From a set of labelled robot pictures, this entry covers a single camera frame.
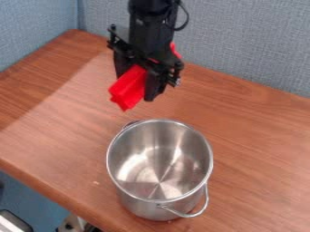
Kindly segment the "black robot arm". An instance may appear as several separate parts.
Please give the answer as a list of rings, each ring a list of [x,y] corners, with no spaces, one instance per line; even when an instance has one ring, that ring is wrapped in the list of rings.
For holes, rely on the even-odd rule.
[[[116,78],[135,65],[142,68],[142,98],[153,102],[167,85],[181,82],[185,63],[174,51],[174,36],[187,27],[189,12],[182,0],[128,0],[127,9],[130,26],[108,28]]]

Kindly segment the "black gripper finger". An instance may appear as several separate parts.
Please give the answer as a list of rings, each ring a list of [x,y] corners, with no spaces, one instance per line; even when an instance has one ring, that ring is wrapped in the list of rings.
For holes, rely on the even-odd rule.
[[[135,52],[128,50],[123,52],[114,53],[114,65],[116,78],[120,78],[122,75],[128,71],[131,66],[135,64]]]
[[[153,102],[163,94],[169,81],[169,75],[165,72],[154,70],[147,71],[145,101]]]

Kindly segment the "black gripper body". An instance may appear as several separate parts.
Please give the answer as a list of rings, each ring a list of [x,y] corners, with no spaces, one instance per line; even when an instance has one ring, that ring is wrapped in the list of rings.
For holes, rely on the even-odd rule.
[[[111,24],[108,48],[116,43],[130,44],[146,56],[166,48],[174,40],[177,13],[158,16],[131,14],[130,27]]]

